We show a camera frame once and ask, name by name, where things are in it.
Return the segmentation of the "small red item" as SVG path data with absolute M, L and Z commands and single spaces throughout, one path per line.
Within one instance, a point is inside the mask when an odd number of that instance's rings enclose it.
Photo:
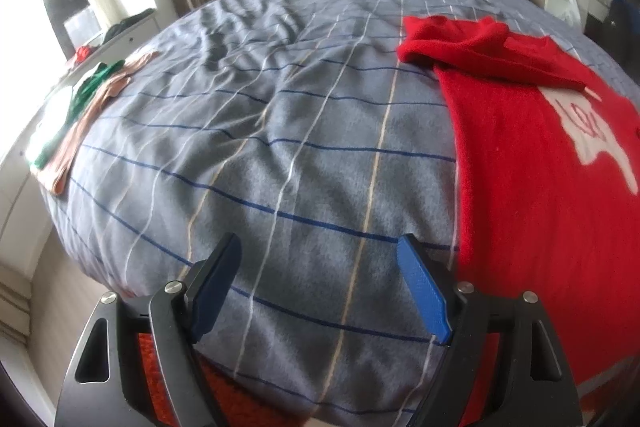
M 74 55 L 74 63 L 76 65 L 85 62 L 87 58 L 93 54 L 94 47 L 93 46 L 80 46 Z

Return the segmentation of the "white window cabinet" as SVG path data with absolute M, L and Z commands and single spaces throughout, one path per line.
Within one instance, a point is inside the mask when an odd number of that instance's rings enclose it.
M 101 63 L 125 60 L 160 32 L 157 12 L 147 9 L 134 23 L 98 46 L 46 96 L 21 133 L 1 150 L 1 262 L 32 277 L 52 225 L 30 163 L 63 126 L 76 89 Z

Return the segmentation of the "grey checked bed cover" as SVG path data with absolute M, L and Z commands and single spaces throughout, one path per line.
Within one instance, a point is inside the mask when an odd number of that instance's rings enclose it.
M 527 0 L 215 0 L 148 42 L 44 201 L 89 277 L 152 293 L 221 236 L 243 259 L 198 350 L 255 395 L 343 426 L 403 426 L 444 348 L 396 262 L 454 234 L 454 132 L 435 75 L 398 61 L 406 15 L 551 36 L 613 90 L 634 80 Z

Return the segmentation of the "black and blue jacket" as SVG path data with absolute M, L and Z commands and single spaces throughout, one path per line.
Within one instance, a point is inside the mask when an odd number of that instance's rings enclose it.
M 639 51 L 639 9 L 627 0 L 612 0 L 600 29 L 600 47 L 625 64 Z

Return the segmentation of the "white plastic bag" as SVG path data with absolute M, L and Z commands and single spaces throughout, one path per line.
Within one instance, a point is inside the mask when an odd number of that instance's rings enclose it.
M 564 0 L 564 4 L 560 9 L 559 19 L 571 28 L 582 29 L 582 16 L 578 0 Z

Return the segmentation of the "dark clothes on cabinet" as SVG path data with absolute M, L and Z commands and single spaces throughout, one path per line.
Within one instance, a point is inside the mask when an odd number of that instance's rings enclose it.
M 120 35 L 123 31 L 141 22 L 142 20 L 153 15 L 154 13 L 155 13 L 154 9 L 146 9 L 140 13 L 123 18 L 118 23 L 112 25 L 110 28 L 107 29 L 103 37 L 102 44 L 107 44 L 116 36 Z

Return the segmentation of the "green garment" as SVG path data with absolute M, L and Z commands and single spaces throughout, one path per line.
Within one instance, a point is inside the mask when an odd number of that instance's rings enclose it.
M 65 138 L 70 127 L 72 127 L 73 124 L 78 121 L 81 114 L 84 113 L 84 110 L 91 102 L 101 84 L 115 75 L 116 72 L 119 72 L 124 65 L 124 60 L 120 60 L 111 65 L 100 63 L 96 71 L 81 83 L 76 93 L 70 99 L 63 124 L 58 126 L 58 130 L 56 130 L 51 138 L 44 141 L 44 143 L 37 148 L 38 155 L 30 162 L 30 165 L 35 166 L 39 170 L 47 165 L 47 162 L 58 149 L 58 146 Z

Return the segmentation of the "orange trousers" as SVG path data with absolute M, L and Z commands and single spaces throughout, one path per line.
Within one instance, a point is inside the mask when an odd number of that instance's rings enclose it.
M 139 334 L 138 345 L 154 414 L 159 421 L 169 426 L 177 426 L 178 423 L 160 373 L 152 335 Z M 201 355 L 198 355 L 198 363 L 200 363 L 209 390 L 220 405 L 230 426 L 298 427 L 306 423 L 303 418 L 285 412 L 256 397 Z

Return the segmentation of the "red knit sweater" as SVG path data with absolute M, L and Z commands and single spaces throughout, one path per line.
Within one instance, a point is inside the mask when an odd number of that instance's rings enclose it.
M 595 417 L 639 353 L 639 114 L 550 37 L 408 16 L 399 60 L 434 70 L 454 126 L 459 277 L 536 293 Z

